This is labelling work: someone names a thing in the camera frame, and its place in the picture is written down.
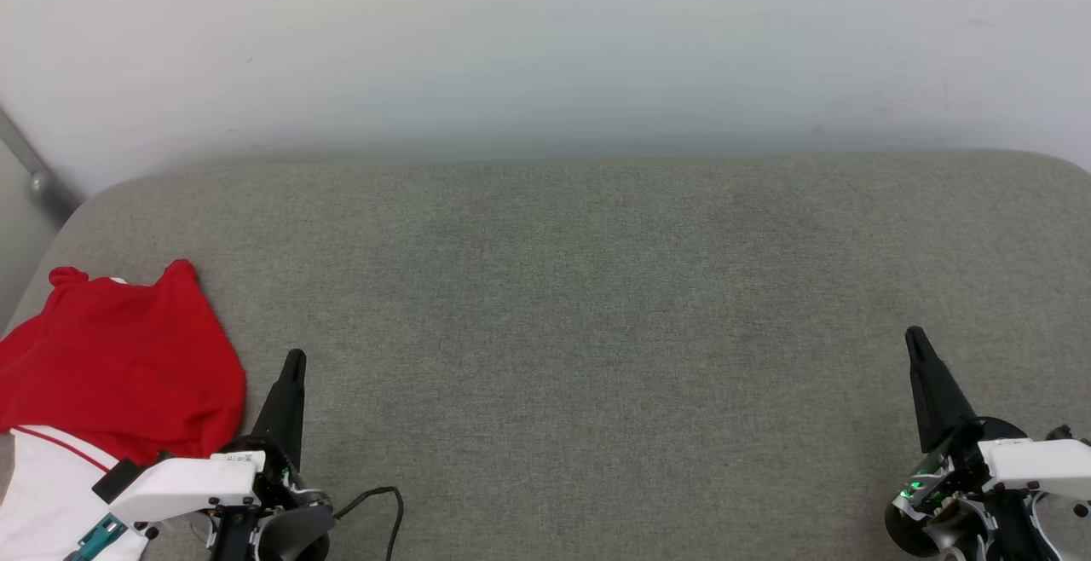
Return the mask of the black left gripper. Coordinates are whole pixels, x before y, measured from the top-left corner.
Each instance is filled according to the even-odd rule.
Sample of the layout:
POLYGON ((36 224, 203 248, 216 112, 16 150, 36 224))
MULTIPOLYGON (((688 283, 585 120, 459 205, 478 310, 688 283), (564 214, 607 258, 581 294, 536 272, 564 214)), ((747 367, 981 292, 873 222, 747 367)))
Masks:
POLYGON ((213 521, 211 560, 324 560, 335 526, 329 496, 303 484, 305 409, 303 349, 290 349, 280 375, 269 387, 251 434, 238 437, 221 453, 242 454, 264 463, 239 501, 218 501, 213 521))

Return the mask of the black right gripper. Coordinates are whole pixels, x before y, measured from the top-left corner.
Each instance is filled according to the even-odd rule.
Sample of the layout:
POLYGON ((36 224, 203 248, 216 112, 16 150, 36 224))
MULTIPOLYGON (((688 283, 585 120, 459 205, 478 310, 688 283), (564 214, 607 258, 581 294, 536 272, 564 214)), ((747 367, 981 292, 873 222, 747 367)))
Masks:
POLYGON ((1075 560, 1048 536, 1040 508, 1057 500, 1088 516, 1088 439, 1062 425, 1036 441, 979 417, 924 329, 907 329, 906 345, 926 455, 886 508, 890 539, 936 560, 1075 560))

